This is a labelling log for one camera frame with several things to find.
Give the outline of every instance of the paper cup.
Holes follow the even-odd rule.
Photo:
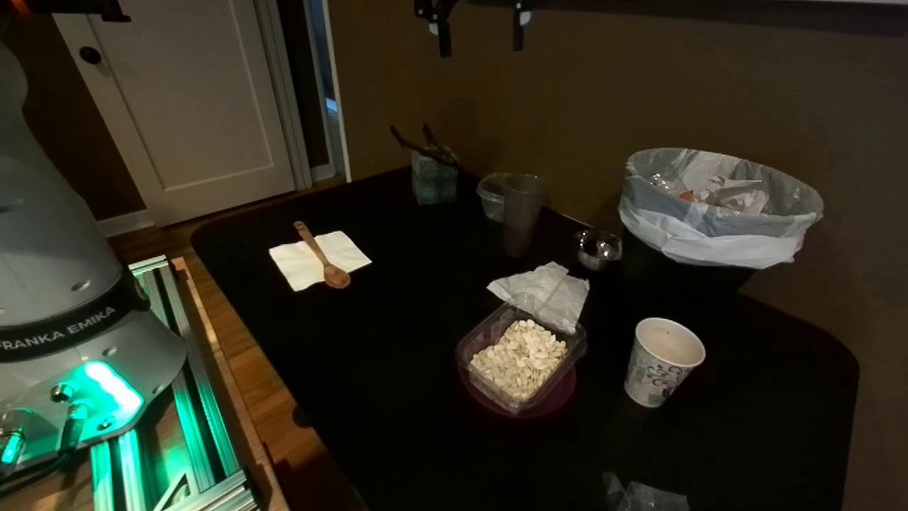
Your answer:
[[[633,334],[624,391],[637,405],[658,409],[707,360],[707,345],[667,317],[643,317]]]

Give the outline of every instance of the white napkin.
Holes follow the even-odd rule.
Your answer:
[[[314,236],[314,243],[335,266],[346,272],[372,263],[372,257],[342,229]],[[324,266],[305,240],[277,243],[267,253],[271,256],[271,262],[277,263],[277,270],[295,293],[324,280]]]
[[[548,262],[531,272],[497,279],[484,290],[498,300],[535,316],[541,324],[573,334],[589,296],[589,280],[573,279],[561,263]]]

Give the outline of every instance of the table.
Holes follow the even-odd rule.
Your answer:
[[[375,263],[342,293],[288,293],[267,250],[295,239],[295,219],[346,229]],[[593,511],[603,507],[600,470],[702,511],[840,507],[857,362],[832,334],[737,296],[734,272],[630,247],[593,274],[569,405],[541,422],[474,405],[454,345],[493,308],[484,283],[569,263],[575,229],[545,209],[531,256],[511,262],[470,178],[456,205],[416,208],[400,169],[203,223],[193,247],[372,511]],[[658,411],[620,391],[647,313],[680,317],[708,348]]]

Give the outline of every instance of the door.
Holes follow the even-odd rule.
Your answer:
[[[124,0],[57,26],[155,223],[295,191],[251,0]]]

